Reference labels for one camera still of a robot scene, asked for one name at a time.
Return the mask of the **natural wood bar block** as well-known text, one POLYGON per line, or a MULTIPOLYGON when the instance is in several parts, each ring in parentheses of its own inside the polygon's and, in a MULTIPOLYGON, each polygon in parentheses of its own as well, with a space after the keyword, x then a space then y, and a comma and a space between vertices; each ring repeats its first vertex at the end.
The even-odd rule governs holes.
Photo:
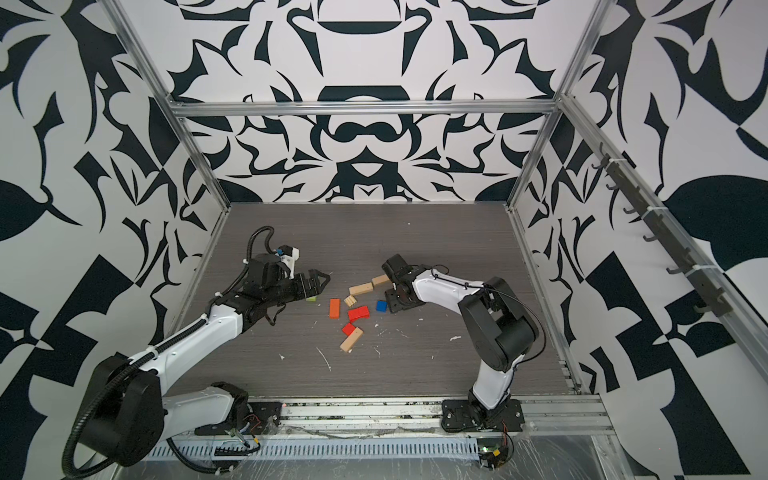
POLYGON ((388 284, 391 284, 391 283, 392 283, 392 280, 389 278, 389 276, 388 276, 388 275, 386 275, 386 274, 382 274, 382 275, 379 275, 379 276, 377 276, 377 277, 374 277, 374 278, 371 280, 371 283, 372 283, 372 285, 373 285, 374 287, 379 287, 379 286, 382 286, 382 285, 388 285, 388 284))
POLYGON ((350 353, 355 344, 360 340, 360 338, 364 335, 364 332, 362 329, 355 327, 353 330, 350 331, 347 338, 342 342, 340 345, 340 349, 346 353, 350 353))
POLYGON ((374 290, 373 284, 371 282, 368 282, 368 283, 365 283, 365 284, 360 284, 360 285, 356 285, 356 286, 350 287, 349 288, 349 294, 351 296, 359 296, 359 295, 364 295, 364 294, 372 293, 373 290, 374 290))

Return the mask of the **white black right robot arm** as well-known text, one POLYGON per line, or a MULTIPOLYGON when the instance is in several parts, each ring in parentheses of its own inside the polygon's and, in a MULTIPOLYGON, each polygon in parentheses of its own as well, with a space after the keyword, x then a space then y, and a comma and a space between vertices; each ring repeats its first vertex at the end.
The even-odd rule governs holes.
POLYGON ((500 277, 464 280, 400 255, 386 260, 382 269, 392 283, 385 293, 392 313, 434 304, 462 317, 481 360, 469 403, 480 414, 499 410, 510 398, 518 366, 533 357, 540 336, 533 313, 500 277))

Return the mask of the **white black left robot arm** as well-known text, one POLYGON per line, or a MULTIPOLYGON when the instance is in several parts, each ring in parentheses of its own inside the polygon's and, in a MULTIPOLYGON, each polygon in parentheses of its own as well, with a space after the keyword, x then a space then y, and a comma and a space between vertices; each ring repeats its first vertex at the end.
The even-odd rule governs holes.
POLYGON ((247 426, 248 394, 226 382, 198 392, 169 395, 192 367, 291 302, 323 292, 331 277, 316 269, 259 280, 243 269, 215 295, 195 322, 155 346, 126 357, 115 354, 93 371, 65 442, 62 468, 68 478, 94 475, 117 463, 131 466, 161 441, 196 429, 240 436, 247 426))

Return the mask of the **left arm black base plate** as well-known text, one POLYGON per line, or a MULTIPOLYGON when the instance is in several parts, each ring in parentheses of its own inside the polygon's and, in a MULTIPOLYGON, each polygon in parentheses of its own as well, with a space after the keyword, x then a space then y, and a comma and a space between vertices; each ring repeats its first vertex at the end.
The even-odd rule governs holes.
POLYGON ((256 401, 236 404, 224 421, 194 430, 197 436, 228 435, 237 429, 242 435, 261 435, 280 424, 283 403, 256 401))

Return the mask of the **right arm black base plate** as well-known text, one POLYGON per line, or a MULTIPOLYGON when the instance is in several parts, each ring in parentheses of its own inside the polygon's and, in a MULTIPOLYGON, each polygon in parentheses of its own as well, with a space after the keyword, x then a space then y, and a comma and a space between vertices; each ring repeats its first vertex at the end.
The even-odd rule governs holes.
POLYGON ((444 400, 441 428, 448 433, 498 431, 521 432, 525 417, 519 400, 507 398, 487 409, 478 400, 444 400))

